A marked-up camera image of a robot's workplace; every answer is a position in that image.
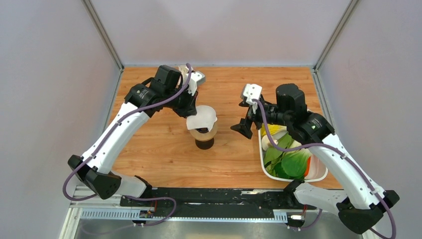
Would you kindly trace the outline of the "white paper coffee filter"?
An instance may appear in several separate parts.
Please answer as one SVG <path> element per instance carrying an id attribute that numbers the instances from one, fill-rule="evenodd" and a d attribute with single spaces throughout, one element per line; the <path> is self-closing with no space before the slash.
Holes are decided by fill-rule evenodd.
<path id="1" fill-rule="evenodd" d="M 196 106 L 197 114 L 186 119 L 187 130 L 206 128 L 211 131 L 217 122 L 216 111 L 207 105 Z"/>

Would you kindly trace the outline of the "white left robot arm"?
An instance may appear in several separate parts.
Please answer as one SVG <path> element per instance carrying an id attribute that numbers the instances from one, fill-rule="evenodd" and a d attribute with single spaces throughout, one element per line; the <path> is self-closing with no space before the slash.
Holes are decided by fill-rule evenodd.
<path id="1" fill-rule="evenodd" d="M 117 115 L 96 142 L 81 156 L 68 159 L 72 173 L 62 188 L 65 197 L 77 201 L 67 193 L 67 183 L 76 176 L 94 197 L 105 200 L 120 194 L 132 196 L 140 206 L 150 204 L 150 184 L 139 176 L 114 172 L 113 165 L 133 135 L 156 112 L 169 108 L 182 118 L 196 115 L 198 86 L 205 81 L 205 75 L 190 64 L 178 69 L 161 65 L 154 77 L 131 87 Z"/>

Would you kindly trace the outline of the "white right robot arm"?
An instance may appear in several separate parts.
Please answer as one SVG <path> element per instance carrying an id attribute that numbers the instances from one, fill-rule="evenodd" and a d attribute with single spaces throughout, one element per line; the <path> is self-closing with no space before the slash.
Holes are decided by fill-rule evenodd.
<path id="1" fill-rule="evenodd" d="M 240 105 L 248 110 L 231 129 L 251 138 L 253 124 L 258 129 L 269 124 L 285 126 L 287 133 L 299 142 L 299 149 L 309 149 L 342 186 L 342 190 L 333 191 L 295 179 L 286 187 L 285 204 L 290 208 L 303 204 L 336 214 L 349 230 L 360 235 L 374 232 L 375 225 L 387 215 L 391 238 L 395 238 L 397 228 L 391 208 L 399 201 L 399 195 L 383 189 L 364 172 L 326 118 L 308 109 L 305 93 L 296 84 L 281 84 L 275 94 L 276 102 L 268 104 L 261 86 L 246 84 Z"/>

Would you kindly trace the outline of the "brown glass carafe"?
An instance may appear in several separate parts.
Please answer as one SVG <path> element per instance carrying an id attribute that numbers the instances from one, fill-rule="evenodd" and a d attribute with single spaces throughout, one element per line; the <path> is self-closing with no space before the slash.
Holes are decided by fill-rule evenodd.
<path id="1" fill-rule="evenodd" d="M 214 145 L 214 138 L 207 141 L 195 140 L 195 144 L 199 149 L 207 150 L 207 149 L 210 149 Z"/>

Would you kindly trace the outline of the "stack of paper coffee filters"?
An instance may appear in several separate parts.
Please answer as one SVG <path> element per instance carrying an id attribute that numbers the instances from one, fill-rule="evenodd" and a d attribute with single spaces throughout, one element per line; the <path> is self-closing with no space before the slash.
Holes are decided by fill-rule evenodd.
<path id="1" fill-rule="evenodd" d="M 186 66 L 186 65 L 179 65 L 178 66 L 178 70 L 182 74 L 183 81 L 185 81 L 187 79 L 187 77 L 188 77 L 188 74 L 189 74 L 189 68 L 188 68 L 188 66 Z"/>

